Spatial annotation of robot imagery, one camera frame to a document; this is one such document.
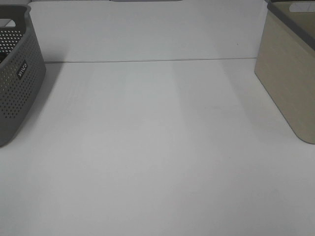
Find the beige plastic basket grey rim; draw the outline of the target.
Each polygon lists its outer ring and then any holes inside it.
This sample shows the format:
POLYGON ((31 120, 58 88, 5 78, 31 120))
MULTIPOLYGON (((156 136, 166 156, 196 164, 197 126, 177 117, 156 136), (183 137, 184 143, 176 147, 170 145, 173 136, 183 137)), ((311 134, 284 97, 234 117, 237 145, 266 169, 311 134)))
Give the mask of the beige plastic basket grey rim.
POLYGON ((315 2, 270 0, 254 72, 302 141, 315 142, 315 2))

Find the grey perforated plastic basket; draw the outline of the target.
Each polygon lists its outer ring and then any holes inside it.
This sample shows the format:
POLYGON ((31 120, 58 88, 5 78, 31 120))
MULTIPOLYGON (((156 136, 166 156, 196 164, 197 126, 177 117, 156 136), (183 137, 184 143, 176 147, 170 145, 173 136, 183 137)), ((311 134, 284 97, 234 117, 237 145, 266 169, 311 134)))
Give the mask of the grey perforated plastic basket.
POLYGON ((0 29, 0 145, 8 144, 32 107, 46 66, 30 16, 22 4, 2 4, 1 19, 13 27, 0 29))

